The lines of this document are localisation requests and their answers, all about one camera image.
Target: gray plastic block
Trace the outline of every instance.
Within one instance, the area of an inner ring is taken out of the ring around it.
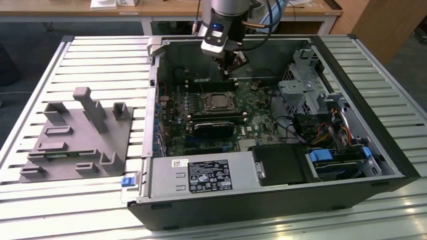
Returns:
[[[68,135],[73,133],[73,129],[71,126],[55,126],[55,127],[48,127],[44,130],[44,134],[47,136],[55,136],[55,135]]]
[[[25,178],[40,179],[47,175],[47,170],[37,165],[29,165],[20,169],[20,175]]]
[[[81,103],[84,108],[84,115],[92,122],[99,133],[108,131],[104,123],[105,111],[99,101],[93,101],[91,98],[91,89],[88,87],[76,87],[72,97]]]
[[[80,162],[75,164],[75,171],[84,176],[95,174],[99,171],[99,168],[93,162]]]
[[[116,120],[125,120],[131,118],[131,114],[124,102],[116,102],[112,105],[112,114]]]
[[[28,153],[21,183],[124,174],[133,108],[123,102],[103,108],[89,94],[87,87],[73,92],[84,109],[67,109],[61,102],[47,105],[48,120]]]
[[[117,171],[121,167],[123,160],[119,158],[117,153],[112,153],[112,158],[109,159],[103,153],[99,159],[99,165],[104,168],[107,172]]]
[[[64,124],[61,114],[68,113],[68,110],[61,102],[49,102],[43,113],[53,125]]]

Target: cardboard box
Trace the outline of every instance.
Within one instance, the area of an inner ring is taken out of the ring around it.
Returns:
[[[139,0],[117,0],[117,5],[120,6],[136,6]]]

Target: motherboard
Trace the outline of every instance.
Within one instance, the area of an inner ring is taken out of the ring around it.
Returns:
[[[256,79],[187,81],[161,95],[167,156],[240,152],[280,143],[268,86]]]

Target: circuit board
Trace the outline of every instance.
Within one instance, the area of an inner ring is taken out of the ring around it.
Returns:
[[[215,93],[216,95],[234,96],[234,107],[246,112],[244,122],[234,126],[231,137],[203,140],[196,140],[188,134],[188,121],[185,119],[188,114],[205,110],[204,96],[211,93],[188,93],[183,86],[173,89],[173,92],[168,94],[167,104],[163,103],[168,132],[165,138],[167,156],[240,152],[247,151],[251,145],[280,143],[279,133],[267,108],[268,94],[264,92],[264,87],[256,88],[256,90],[251,87],[254,87],[251,80],[239,80],[234,92]]]

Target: barcode sticker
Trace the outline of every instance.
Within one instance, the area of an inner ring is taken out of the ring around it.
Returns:
[[[137,15],[137,12],[132,12],[132,11],[121,11],[119,12],[120,15]]]
[[[188,159],[173,159],[172,160],[172,168],[187,167]]]

